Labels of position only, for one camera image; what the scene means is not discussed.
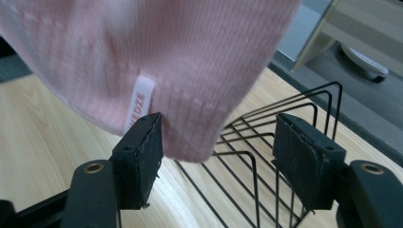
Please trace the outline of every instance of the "knitted fabric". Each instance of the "knitted fabric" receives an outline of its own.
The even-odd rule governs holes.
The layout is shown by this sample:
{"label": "knitted fabric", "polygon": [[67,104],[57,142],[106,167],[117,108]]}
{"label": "knitted fabric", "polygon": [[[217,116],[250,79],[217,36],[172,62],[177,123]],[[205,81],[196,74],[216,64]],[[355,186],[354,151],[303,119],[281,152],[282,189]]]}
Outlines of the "knitted fabric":
{"label": "knitted fabric", "polygon": [[276,50],[296,0],[1,0],[0,36],[59,99],[123,135],[140,75],[163,152],[203,162]]}

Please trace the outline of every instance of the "light wood surface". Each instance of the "light wood surface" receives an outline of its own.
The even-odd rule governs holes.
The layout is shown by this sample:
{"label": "light wood surface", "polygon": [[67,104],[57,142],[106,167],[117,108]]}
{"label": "light wood surface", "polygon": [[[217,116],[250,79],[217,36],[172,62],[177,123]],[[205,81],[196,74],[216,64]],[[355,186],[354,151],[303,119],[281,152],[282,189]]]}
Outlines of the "light wood surface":
{"label": "light wood surface", "polygon": [[[296,90],[266,69],[230,120],[294,94]],[[91,160],[108,159],[120,139],[71,111],[36,76],[0,85],[0,117],[0,199],[11,200],[17,211],[67,189],[77,166]],[[348,151],[346,162],[358,159],[378,162],[403,180],[401,167],[342,124],[338,127],[336,141]],[[217,160],[210,160],[206,166],[215,171],[215,162]],[[189,163],[183,166],[195,181],[208,186],[204,193],[217,199],[215,206],[221,209],[230,227],[248,226],[231,203],[221,202],[222,193],[204,177],[201,166]],[[221,227],[176,163],[164,159],[159,175],[149,199],[151,206],[141,211],[123,212],[124,227]],[[217,177],[231,189],[232,182],[227,175],[220,171]],[[242,172],[240,176],[245,182],[250,181]],[[234,187],[232,191],[236,196],[237,189]],[[246,199],[240,195],[238,200]],[[261,200],[271,199],[261,194]],[[251,213],[249,208],[253,205],[245,204],[247,213]],[[262,227],[272,226],[265,216],[261,219]],[[311,213],[300,227],[336,227],[335,210]]]}

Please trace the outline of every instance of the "dish rack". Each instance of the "dish rack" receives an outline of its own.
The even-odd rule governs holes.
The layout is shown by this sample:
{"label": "dish rack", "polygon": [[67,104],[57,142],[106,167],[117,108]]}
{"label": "dish rack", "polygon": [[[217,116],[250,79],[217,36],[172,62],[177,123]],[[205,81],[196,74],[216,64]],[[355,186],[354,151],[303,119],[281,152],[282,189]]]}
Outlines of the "dish rack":
{"label": "dish rack", "polygon": [[334,82],[246,113],[222,130],[209,161],[176,164],[223,227],[297,227],[309,211],[272,163],[276,115],[299,116],[334,140],[341,96]]}

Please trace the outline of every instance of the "white label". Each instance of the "white label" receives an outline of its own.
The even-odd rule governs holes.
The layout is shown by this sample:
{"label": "white label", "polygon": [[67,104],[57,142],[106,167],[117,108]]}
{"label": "white label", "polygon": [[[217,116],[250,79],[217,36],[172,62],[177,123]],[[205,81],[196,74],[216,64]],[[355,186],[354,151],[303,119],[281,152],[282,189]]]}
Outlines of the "white label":
{"label": "white label", "polygon": [[154,86],[155,82],[144,75],[140,75],[137,78],[136,83],[133,86],[130,106],[125,120],[125,132],[127,132],[137,120],[148,114]]}

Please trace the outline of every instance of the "black metal wire rack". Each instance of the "black metal wire rack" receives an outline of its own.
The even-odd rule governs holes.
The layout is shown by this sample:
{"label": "black metal wire rack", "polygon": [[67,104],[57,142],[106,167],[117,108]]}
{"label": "black metal wire rack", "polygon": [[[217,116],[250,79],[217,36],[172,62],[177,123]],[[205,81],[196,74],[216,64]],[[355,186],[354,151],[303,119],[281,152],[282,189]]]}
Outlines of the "black metal wire rack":
{"label": "black metal wire rack", "polygon": [[[276,115],[297,115],[334,140],[341,95],[329,83],[246,113],[222,130],[214,158],[176,163],[223,227],[297,227],[308,211],[271,163]],[[313,101],[325,101],[324,110]]]}

